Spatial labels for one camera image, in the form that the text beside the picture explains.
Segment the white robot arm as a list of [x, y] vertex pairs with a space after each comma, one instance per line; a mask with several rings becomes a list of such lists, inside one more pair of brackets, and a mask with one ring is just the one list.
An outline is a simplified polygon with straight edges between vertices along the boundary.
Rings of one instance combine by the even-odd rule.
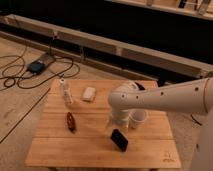
[[213, 171], [213, 77], [142, 91], [123, 84], [110, 92], [108, 103], [114, 116], [130, 109], [205, 115], [189, 171]]

